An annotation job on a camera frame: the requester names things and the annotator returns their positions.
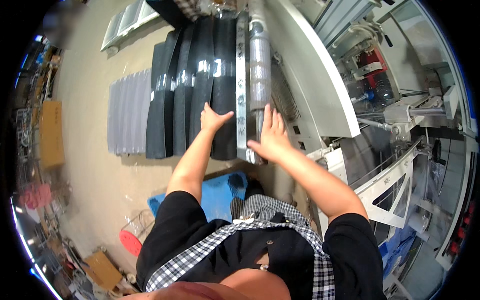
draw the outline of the hand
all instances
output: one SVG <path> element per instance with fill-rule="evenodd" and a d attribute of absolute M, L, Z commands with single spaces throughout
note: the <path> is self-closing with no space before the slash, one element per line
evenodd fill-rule
<path fill-rule="evenodd" d="M 286 152 L 293 149 L 284 128 L 282 116 L 275 108 L 272 112 L 270 104 L 265 105 L 260 143 L 250 140 L 247 142 L 247 146 L 261 157 L 274 163 L 278 163 L 285 157 Z"/>
<path fill-rule="evenodd" d="M 225 115 L 219 115 L 213 111 L 213 109 L 205 102 L 204 109 L 201 113 L 200 121 L 202 122 L 202 130 L 216 133 L 225 122 L 227 122 L 232 116 L 233 111 L 229 111 Z"/>

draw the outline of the black shirt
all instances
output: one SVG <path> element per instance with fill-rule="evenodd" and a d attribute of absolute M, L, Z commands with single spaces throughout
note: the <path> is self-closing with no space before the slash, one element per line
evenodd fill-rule
<path fill-rule="evenodd" d="M 196 199 L 187 192 L 169 194 L 158 208 L 156 222 L 137 261 L 137 282 L 145 290 L 152 273 L 180 252 L 203 240 L 225 220 L 206 221 Z M 357 214 L 332 221 L 323 249 L 330 255 L 336 299 L 385 299 L 382 258 L 369 222 Z M 287 285 L 292 299 L 312 298 L 313 249 L 294 229 L 240 230 L 229 236 L 179 281 L 218 283 L 268 252 L 268 271 Z"/>

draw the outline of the checkered fabric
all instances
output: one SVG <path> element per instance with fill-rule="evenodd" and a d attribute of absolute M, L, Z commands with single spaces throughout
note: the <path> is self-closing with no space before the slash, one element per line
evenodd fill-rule
<path fill-rule="evenodd" d="M 195 21 L 200 16 L 197 0 L 173 0 L 181 12 L 190 20 Z"/>
<path fill-rule="evenodd" d="M 318 233 L 312 230 L 302 214 L 290 204 L 264 195 L 253 195 L 245 201 L 234 199 L 230 205 L 233 218 L 249 216 L 254 213 L 255 220 L 250 223 L 231 224 L 201 240 L 183 251 L 156 270 L 148 280 L 146 291 L 166 288 L 178 280 L 187 271 L 204 259 L 216 246 L 238 230 L 290 227 L 302 235 L 313 248 L 313 291 L 312 299 L 334 299 L 335 284 L 332 264 L 328 254 L 322 249 Z M 270 220 L 275 213 L 284 214 L 286 223 L 273 223 Z"/>

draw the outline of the red circular object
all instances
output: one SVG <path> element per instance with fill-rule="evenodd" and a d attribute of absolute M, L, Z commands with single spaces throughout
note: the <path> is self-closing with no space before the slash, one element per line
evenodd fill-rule
<path fill-rule="evenodd" d="M 142 248 L 142 243 L 138 238 L 131 232 L 126 230 L 121 230 L 119 234 L 120 242 L 131 254 L 138 256 L 140 249 Z"/>

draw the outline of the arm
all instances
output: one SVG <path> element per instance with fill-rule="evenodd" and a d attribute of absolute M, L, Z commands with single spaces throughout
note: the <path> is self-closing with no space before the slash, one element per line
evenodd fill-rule
<path fill-rule="evenodd" d="M 225 114 L 216 114 L 205 103 L 201 113 L 202 129 L 187 149 L 168 182 L 166 195 L 175 191 L 190 193 L 200 203 L 202 199 L 202 181 L 207 169 L 213 137 L 217 130 L 233 116 L 233 111 Z"/>
<path fill-rule="evenodd" d="M 263 158 L 279 164 L 298 181 L 327 215 L 329 223 L 347 213 L 356 213 L 368 220 L 362 202 L 349 186 L 291 146 L 281 115 L 275 109 L 272 113 L 270 105 L 265 106 L 260 143 L 248 141 L 248 146 Z"/>

